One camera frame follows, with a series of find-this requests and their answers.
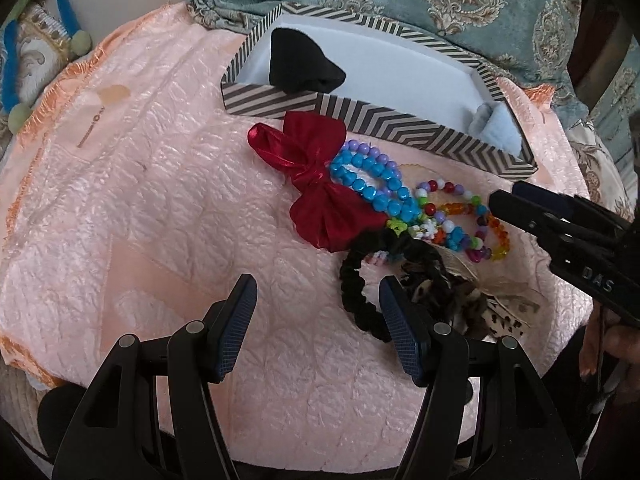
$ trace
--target green pom pom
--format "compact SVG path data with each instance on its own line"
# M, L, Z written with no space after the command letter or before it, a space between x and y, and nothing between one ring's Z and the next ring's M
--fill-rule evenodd
M86 30L78 30L71 38L71 50L76 56L84 56L91 50L91 36Z
M24 103L18 103L9 112L9 119L7 124L9 126L9 131L17 135L20 131L20 128L23 126L27 119L31 116L31 108L29 108Z

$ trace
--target pink blanket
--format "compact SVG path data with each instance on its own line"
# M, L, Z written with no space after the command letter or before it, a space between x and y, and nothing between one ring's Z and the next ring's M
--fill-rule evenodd
M88 384L117 338L165 336L202 316L242 272L259 299L235 371L214 401L234 459L358 472L399 463L423 391L392 345L343 311L341 254L292 227L297 192L249 148L252 118L225 113L220 77L242 37L191 22L183 5L116 31L49 90L2 173L0 348L46 384ZM560 124L500 82L542 166L532 181L586 196ZM281 127L281 121L265 121ZM407 146L376 142L484 197L510 183ZM522 343L544 372L591 309L548 272L529 235L478 265L542 293ZM365 266L366 293L386 269ZM166 397L162 423L169 425ZM473 405L461 438L473 433Z

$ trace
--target red bow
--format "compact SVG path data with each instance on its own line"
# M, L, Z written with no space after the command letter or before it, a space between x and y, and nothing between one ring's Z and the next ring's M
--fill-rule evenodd
M365 229L382 229L387 220L353 189L331 181L327 165L346 136L342 121L312 112L287 112L282 131L258 123L247 136L260 158L290 176L302 193L289 209L298 234L332 253L348 249Z

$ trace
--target light blue cloth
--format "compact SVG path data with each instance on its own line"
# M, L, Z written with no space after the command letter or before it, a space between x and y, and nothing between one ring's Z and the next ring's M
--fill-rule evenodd
M505 103L482 103L467 133L513 156L522 151L522 136Z

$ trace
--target finger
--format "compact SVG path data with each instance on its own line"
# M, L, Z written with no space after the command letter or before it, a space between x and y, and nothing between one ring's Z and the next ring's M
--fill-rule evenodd
M612 326L604 336L604 349L613 357L640 364L640 330L630 326Z
M616 404L636 402L640 397L640 365L631 365L616 390Z
M580 377L587 377L596 373L598 369L598 340L599 340L600 305L594 303L593 310L587 322L582 340L582 349L578 356Z

